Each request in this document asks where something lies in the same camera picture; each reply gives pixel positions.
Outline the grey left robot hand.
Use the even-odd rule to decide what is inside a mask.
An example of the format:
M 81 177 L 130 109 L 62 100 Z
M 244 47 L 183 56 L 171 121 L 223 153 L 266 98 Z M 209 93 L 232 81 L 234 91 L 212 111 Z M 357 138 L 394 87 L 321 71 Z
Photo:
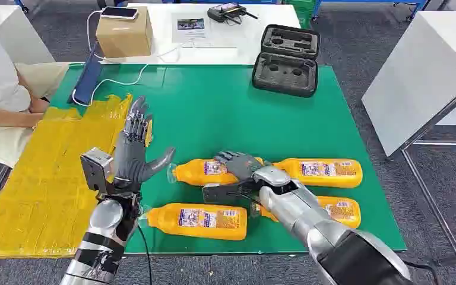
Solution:
M 158 158 L 145 160 L 150 144 L 153 116 L 147 113 L 148 104 L 141 96 L 132 104 L 119 133 L 115 156 L 115 176 L 113 185 L 119 192 L 140 192 L 142 183 L 168 167 L 176 149 L 169 147 Z

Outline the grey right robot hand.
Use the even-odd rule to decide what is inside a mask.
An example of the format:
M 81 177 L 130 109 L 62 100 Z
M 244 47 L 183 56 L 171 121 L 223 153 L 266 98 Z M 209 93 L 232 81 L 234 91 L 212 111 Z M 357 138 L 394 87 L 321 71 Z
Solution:
M 214 156 L 214 160 L 225 165 L 229 173 L 243 182 L 253 182 L 253 174 L 266 166 L 264 161 L 259 161 L 252 155 L 236 151 L 219 151 Z

